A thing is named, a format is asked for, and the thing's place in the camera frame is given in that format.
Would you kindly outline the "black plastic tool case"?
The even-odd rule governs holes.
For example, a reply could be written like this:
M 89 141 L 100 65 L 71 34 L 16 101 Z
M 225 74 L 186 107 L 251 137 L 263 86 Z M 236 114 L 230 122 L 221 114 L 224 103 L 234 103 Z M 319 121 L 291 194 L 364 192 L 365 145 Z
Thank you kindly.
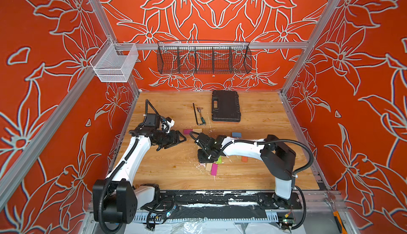
M 236 123 L 241 121 L 239 96 L 236 91 L 212 91 L 212 121 Z

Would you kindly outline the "green block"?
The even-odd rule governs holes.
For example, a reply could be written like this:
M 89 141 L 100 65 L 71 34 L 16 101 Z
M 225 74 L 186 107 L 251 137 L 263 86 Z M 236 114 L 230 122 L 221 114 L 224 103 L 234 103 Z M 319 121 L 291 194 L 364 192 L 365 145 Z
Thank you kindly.
M 221 157 L 221 156 L 219 156 L 219 158 L 218 158 L 216 164 L 222 164 L 222 157 Z

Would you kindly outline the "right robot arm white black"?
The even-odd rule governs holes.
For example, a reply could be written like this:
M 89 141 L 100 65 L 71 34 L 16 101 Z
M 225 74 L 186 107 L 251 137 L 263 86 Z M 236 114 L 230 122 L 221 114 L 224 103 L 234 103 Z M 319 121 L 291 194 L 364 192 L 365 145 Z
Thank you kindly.
M 216 163 L 220 157 L 230 156 L 262 161 L 275 178 L 272 203 L 280 209 L 291 207 L 291 195 L 296 188 L 297 174 L 310 168 L 315 159 L 312 150 L 305 144 L 291 139 L 280 139 L 275 135 L 268 135 L 260 140 L 244 140 L 224 135 L 213 138 L 194 131 L 189 135 L 198 146 L 198 161 L 201 164 Z M 288 144 L 297 145 L 308 154 L 308 162 L 304 166 L 294 169 L 296 152 Z

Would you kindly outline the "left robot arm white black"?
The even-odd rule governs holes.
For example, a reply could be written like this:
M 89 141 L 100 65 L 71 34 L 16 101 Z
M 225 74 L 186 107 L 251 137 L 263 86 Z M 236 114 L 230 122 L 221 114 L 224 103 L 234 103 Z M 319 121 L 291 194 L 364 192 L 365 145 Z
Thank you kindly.
M 97 180 L 92 188 L 94 219 L 105 234 L 118 233 L 134 220 L 139 209 L 148 212 L 146 225 L 153 230 L 155 222 L 151 216 L 163 216 L 174 208 L 174 199 L 160 197 L 158 185 L 133 186 L 139 166 L 152 146 L 160 151 L 187 140 L 173 126 L 174 120 L 162 116 L 149 100 L 145 101 L 144 119 L 129 131 L 131 139 L 124 155 L 106 178 Z

